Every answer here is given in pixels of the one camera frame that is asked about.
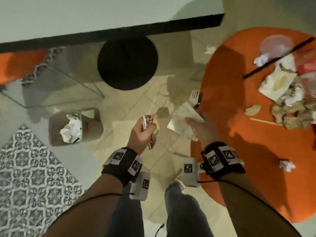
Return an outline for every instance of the black chopstick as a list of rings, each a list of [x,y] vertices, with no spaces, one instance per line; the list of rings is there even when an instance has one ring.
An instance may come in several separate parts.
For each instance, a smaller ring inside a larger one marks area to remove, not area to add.
[[[316,39],[315,37],[311,37],[311,38],[307,39],[306,41],[303,41],[302,43],[296,45],[292,50],[290,50],[289,52],[287,52],[286,55],[284,55],[284,56],[282,56],[282,57],[273,58],[273,59],[271,59],[270,61],[268,61],[266,64],[264,64],[263,66],[258,67],[257,69],[255,69],[255,70],[251,71],[250,73],[244,75],[244,76],[243,76],[243,79],[247,79],[248,77],[250,77],[250,76],[252,76],[252,75],[258,73],[259,71],[262,71],[264,68],[266,68],[266,67],[270,66],[271,64],[277,62],[279,59],[281,59],[281,58],[287,56],[288,54],[291,54],[292,52],[297,51],[299,48],[305,46],[306,44],[308,44],[308,43],[310,43],[310,42],[312,42],[312,41],[314,41],[315,39]]]

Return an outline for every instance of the black circular base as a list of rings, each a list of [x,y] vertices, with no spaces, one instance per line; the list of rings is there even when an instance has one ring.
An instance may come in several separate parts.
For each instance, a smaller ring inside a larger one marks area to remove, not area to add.
[[[155,74],[158,53],[147,37],[108,41],[98,57],[101,78],[119,90],[145,85]]]

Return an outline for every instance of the person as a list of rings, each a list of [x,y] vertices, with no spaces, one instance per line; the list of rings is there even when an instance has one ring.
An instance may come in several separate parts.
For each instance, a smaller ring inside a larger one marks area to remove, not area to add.
[[[219,141],[219,137],[210,117],[204,113],[201,113],[201,116],[205,119],[204,123],[196,122],[191,118],[186,118],[185,121],[195,130],[205,149],[209,144]],[[142,123],[143,118],[140,118],[132,129],[126,146],[138,155],[146,149],[156,129],[156,126],[152,124],[142,131]],[[222,176],[221,180],[235,183],[257,196],[254,198],[230,183],[219,182],[223,199],[238,236],[300,236],[273,207],[267,206],[268,201],[253,186],[246,174],[228,173]],[[108,173],[102,174],[76,202],[82,203],[61,215],[43,236],[144,236],[139,200],[132,200],[128,195],[123,195],[99,197],[83,202],[105,193],[128,194],[129,188],[129,185],[123,187],[121,181],[115,176]],[[167,236],[213,236],[199,203],[191,195],[184,195],[183,188],[181,178],[177,177],[166,189]]]

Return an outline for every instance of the plastic bowl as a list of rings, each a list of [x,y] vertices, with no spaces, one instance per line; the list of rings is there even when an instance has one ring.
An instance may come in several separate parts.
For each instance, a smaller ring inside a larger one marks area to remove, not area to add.
[[[294,47],[292,39],[283,35],[269,36],[261,42],[261,54],[268,54],[269,58],[286,55]]]

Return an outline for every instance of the orange rug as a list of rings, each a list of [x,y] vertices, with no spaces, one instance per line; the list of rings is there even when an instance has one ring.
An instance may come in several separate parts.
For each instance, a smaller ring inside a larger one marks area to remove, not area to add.
[[[261,105],[254,118],[274,121],[270,114],[273,101],[259,93],[264,77],[274,65],[243,80],[256,67],[260,43],[268,36],[282,34],[297,45],[311,35],[280,28],[258,27],[239,31],[226,40],[210,59],[202,82],[200,110],[215,120],[222,139],[236,149],[245,162],[247,176],[268,201],[290,222],[300,222],[316,212],[316,151],[310,130],[287,130],[282,126],[252,121],[244,110]],[[191,143],[191,155],[202,161],[199,142]],[[291,173],[279,168],[279,159],[290,159],[296,169]],[[210,180],[201,174],[200,180]],[[202,184],[216,202],[225,206],[217,183]]]
[[[35,65],[41,63],[46,50],[18,51],[0,54],[0,85],[20,79],[34,71]]]

